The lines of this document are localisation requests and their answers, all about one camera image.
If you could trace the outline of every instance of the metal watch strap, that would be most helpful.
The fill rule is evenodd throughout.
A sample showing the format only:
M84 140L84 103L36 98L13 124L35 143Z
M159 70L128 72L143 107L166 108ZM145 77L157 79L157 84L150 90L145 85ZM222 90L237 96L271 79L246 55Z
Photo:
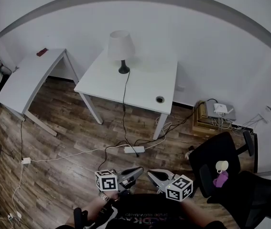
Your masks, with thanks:
M107 195L105 195L103 192L99 192L98 196L101 197L104 201L109 202L111 198L109 198Z

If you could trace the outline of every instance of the wooden floor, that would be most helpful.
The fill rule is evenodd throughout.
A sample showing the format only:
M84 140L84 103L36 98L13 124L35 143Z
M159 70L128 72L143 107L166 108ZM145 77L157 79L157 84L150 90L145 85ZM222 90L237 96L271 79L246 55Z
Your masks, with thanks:
M23 157L33 160L55 159L81 151L115 145L124 140L122 105L92 98L104 120L96 123L80 96L74 92L73 83L48 79L43 84L30 111L58 132L57 137L26 119L22 124ZM127 106L125 126L131 143L137 139L151 140L157 113ZM191 110L173 106L168 121L179 123ZM6 108L0 107L0 144L5 152L0 155L0 207L4 210L0 228L10 228L7 212L15 214L12 194L21 174L21 121ZM122 170L142 166L145 171L164 168L177 174L194 178L184 154L188 147L199 146L205 140L193 136L191 119L170 132L166 141L136 157L125 154L123 148L108 149L108 160L103 169ZM244 144L234 136L237 147ZM22 222L31 229L54 229L66 222L73 209L83 207L98 193L94 172L103 162L105 153L98 150L50 162L32 163L23 168L22 187L16 192L17 210ZM240 155L241 169L253 170L254 159L246 153ZM133 188L134 193L155 193L155 187L142 175ZM200 190L194 198L196 204L213 213L227 228L237 228L232 217L221 205L207 204Z

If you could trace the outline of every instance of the black lamp base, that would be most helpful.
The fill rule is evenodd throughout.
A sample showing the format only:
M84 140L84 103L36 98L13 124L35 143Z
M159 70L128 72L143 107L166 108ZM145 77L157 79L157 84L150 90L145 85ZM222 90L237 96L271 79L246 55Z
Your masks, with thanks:
M127 74L130 72L130 68L128 66L126 66L125 60L121 61L121 67L119 68L118 72L121 74Z

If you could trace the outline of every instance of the white table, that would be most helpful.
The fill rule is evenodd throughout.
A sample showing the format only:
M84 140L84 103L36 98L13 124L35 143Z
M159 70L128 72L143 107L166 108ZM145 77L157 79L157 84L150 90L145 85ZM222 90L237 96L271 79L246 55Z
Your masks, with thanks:
M0 103L5 105L13 114L22 121L25 120L23 115L26 115L54 136L57 135L57 132L36 118L28 109L47 76L62 58L75 84L77 84L79 79L66 55L66 49L53 49L48 50L41 57L37 56L36 53L25 57L18 65L20 69L10 76L0 92ZM80 94L80 96L97 122L102 124L102 119L96 114L89 96L84 94Z
M105 49L81 78L75 91L122 103L128 74L120 74L120 61L111 61ZM171 112L177 60L166 53L126 60L130 68L124 103L161 113L153 135L156 140ZM163 103L156 102L162 96Z

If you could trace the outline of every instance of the purple object on chair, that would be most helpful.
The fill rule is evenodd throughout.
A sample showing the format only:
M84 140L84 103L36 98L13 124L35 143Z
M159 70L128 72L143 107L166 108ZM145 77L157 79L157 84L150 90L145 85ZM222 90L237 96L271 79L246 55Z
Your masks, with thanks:
M227 171L223 171L219 174L219 176L214 179L213 183L215 187L222 187L224 183L227 181L229 174Z

